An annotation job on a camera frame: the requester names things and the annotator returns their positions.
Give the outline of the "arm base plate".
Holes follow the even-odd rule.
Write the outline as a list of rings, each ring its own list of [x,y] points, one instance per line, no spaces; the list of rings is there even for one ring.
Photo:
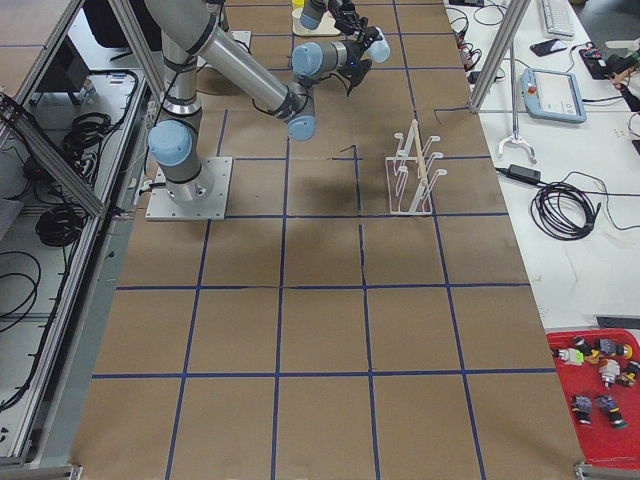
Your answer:
[[[148,201],[146,219],[150,221],[224,220],[232,177],[232,157],[204,157],[201,172],[189,183],[166,180],[161,167]]]

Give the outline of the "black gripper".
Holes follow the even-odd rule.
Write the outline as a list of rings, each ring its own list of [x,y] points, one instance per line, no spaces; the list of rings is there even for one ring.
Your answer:
[[[360,16],[351,0],[333,1],[334,26],[347,36],[355,36],[362,40],[367,36],[369,19]]]
[[[338,43],[337,73],[348,82],[348,90],[360,85],[372,66],[370,59],[364,59],[367,48],[355,40]]]

